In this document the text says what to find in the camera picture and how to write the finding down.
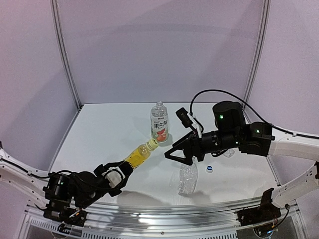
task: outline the bottle label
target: bottle label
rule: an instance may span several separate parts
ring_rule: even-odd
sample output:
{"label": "bottle label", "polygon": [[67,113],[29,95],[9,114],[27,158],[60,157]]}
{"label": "bottle label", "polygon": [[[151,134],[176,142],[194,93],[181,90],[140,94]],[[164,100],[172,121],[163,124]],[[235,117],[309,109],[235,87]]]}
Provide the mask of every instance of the bottle label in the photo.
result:
{"label": "bottle label", "polygon": [[158,142],[163,142],[168,137],[168,116],[154,117],[151,115],[152,137]]}

